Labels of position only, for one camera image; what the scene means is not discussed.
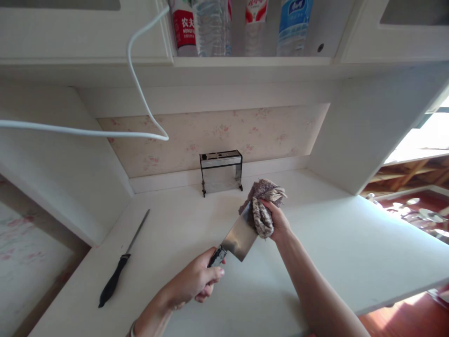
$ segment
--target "hand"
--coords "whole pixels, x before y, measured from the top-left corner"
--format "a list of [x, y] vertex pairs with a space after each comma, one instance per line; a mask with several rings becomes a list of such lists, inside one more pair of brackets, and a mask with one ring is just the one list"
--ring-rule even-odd
[[168, 282], [162, 289], [168, 298], [168, 305], [173, 309], [180, 309], [192, 298], [204, 303], [214, 290], [217, 283], [225, 274], [220, 267], [207, 268], [216, 248], [212, 247], [190, 262], [178, 275]]
[[273, 225], [275, 227], [275, 230], [273, 234], [270, 236], [270, 238], [277, 242], [282, 237], [284, 237], [286, 234], [291, 233], [291, 226], [289, 221], [287, 220], [287, 217], [285, 216], [282, 209], [277, 207], [275, 204], [273, 204], [271, 201], [266, 201], [261, 199], [261, 202], [263, 205], [268, 208], [271, 211], [271, 219], [273, 219]]

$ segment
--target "backsplash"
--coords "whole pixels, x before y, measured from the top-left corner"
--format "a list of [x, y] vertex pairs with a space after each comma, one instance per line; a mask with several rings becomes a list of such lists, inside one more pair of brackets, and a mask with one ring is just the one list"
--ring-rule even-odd
[[[198, 169], [199, 154], [238, 149], [243, 162], [308, 155], [327, 104], [157, 115], [170, 140], [110, 138], [129, 178]], [[105, 131], [160, 133], [148, 116], [99, 118]]]

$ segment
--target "patterned rag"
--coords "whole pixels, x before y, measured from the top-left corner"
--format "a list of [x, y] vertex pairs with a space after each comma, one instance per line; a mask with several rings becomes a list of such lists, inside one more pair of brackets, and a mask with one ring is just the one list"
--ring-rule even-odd
[[267, 209], [260, 199], [273, 202], [276, 206], [282, 205], [282, 200], [286, 198], [285, 190], [277, 186], [268, 179], [261, 179], [254, 182], [253, 187], [249, 191], [248, 199], [239, 208], [239, 214], [242, 214], [246, 205], [250, 202], [250, 212], [254, 215], [254, 226], [257, 234], [262, 239], [266, 239], [273, 234], [273, 220], [271, 219], [271, 211]]

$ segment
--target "stainless steel knife holder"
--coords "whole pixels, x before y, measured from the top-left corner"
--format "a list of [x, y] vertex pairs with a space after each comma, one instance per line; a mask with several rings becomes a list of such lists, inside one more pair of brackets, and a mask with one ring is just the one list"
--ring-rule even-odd
[[200, 154], [203, 197], [206, 192], [231, 190], [242, 186], [243, 156], [238, 150]]

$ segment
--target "cleaver handle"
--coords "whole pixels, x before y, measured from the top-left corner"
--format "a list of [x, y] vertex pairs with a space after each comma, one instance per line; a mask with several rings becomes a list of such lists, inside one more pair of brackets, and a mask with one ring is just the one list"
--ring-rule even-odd
[[209, 264], [207, 265], [208, 268], [210, 267], [218, 267], [221, 262], [225, 259], [227, 251], [223, 249], [223, 247], [219, 246], [217, 250], [215, 251], [214, 255], [210, 258]]

